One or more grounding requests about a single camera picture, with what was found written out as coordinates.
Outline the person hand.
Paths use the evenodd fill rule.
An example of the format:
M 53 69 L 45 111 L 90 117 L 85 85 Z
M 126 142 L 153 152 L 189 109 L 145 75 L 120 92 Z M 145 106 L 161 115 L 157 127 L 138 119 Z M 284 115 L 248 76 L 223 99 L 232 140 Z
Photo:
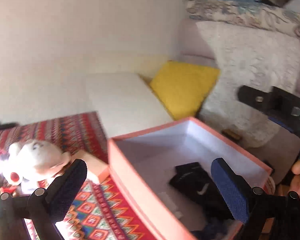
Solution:
M 294 177 L 290 183 L 290 191 L 295 191 L 300 195 L 300 159 L 291 168 Z

